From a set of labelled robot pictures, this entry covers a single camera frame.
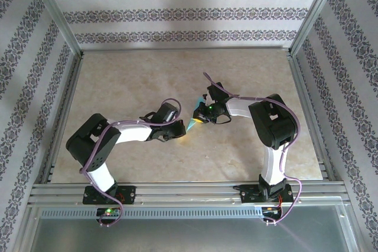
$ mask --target black joint housing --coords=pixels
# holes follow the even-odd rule
[[[218,82],[217,85],[223,88],[221,82]],[[213,84],[211,84],[211,86],[208,87],[207,90],[208,90],[208,94],[210,95],[211,99],[215,100],[216,102],[221,102],[221,101],[223,101],[223,100],[225,100],[229,97],[229,95],[227,93],[220,90],[219,88],[217,88]]]
[[[148,113],[145,117],[141,117],[146,122],[165,123],[170,122],[177,115],[178,109],[170,103],[163,103],[157,112]],[[151,126],[152,132],[146,141],[161,139],[168,141],[174,138],[182,137],[186,134],[184,122],[180,119],[174,123],[163,126]]]
[[[267,98],[285,104],[278,94],[272,94]],[[265,146],[278,150],[284,143],[294,139],[296,123],[287,110],[266,101],[251,104],[248,108],[259,138]],[[277,118],[272,120],[271,116],[276,115]]]
[[[284,178],[280,183],[269,185],[261,176],[259,175],[259,191],[263,196],[264,201],[272,200],[278,197],[278,195],[286,187],[286,178]]]
[[[66,149],[82,166],[88,161],[96,144],[96,141],[92,139],[91,135],[94,137],[100,136],[107,125],[109,124],[106,118],[100,113],[96,113],[92,115],[67,141]],[[114,127],[111,127],[106,132],[87,171],[94,171],[105,163],[105,160],[115,146],[119,136],[120,131]]]
[[[202,123],[208,123],[211,120],[209,114],[210,113],[206,104],[204,102],[200,102],[198,108],[193,111],[193,118],[201,121]]]

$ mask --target perforated metal strip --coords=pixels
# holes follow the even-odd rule
[[[218,208],[128,208],[123,212],[123,219],[209,219],[209,218],[259,218],[261,207],[218,207]],[[46,208],[42,211],[43,219],[82,220],[96,218],[95,208]]]

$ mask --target black bracket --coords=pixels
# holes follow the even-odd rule
[[[135,186],[118,185],[114,197],[123,205],[133,205],[135,200]],[[113,200],[106,198],[92,186],[85,187],[83,196],[84,205],[117,205]]]
[[[218,82],[217,85],[223,87],[221,82]],[[230,99],[230,96],[214,85],[208,87],[207,90],[211,99],[215,102],[209,106],[207,106],[204,102],[200,102],[198,107],[193,112],[193,118],[201,121],[202,123],[212,122],[213,124],[219,125],[231,122],[232,118],[226,107],[226,102]],[[222,115],[225,115],[228,120],[217,123],[218,117]]]
[[[178,109],[170,103],[163,103],[158,112],[150,112],[140,119],[149,123],[170,122],[178,113]],[[182,137],[186,134],[183,120],[177,120],[174,123],[163,126],[150,126],[152,131],[146,141],[153,139],[161,142]]]
[[[234,186],[233,188],[240,192],[240,199],[242,200],[242,204],[266,203],[268,201],[278,202],[278,196],[282,197],[282,202],[294,201],[291,186],[289,184],[286,184],[285,188],[274,199],[270,200],[266,200],[266,198],[260,193],[258,184],[243,184]]]

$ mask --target striped wallpaper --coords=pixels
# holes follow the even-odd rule
[[[378,251],[377,0],[328,0],[296,59],[368,251]]]
[[[56,0],[84,50],[289,47],[313,0]]]
[[[42,0],[0,0],[0,251],[11,251],[55,134],[73,54]]]

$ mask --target marble floor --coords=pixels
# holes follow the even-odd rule
[[[286,173],[322,179],[285,52],[223,49],[85,53],[52,182],[86,182],[65,145],[93,113],[137,119],[174,97],[183,105],[181,118],[188,125],[198,97],[210,85],[204,71],[232,93],[280,94],[302,126],[288,152]],[[186,136],[167,143],[121,143],[106,163],[118,182],[245,181],[258,179],[263,156],[252,120],[235,117],[226,125],[197,123]]]

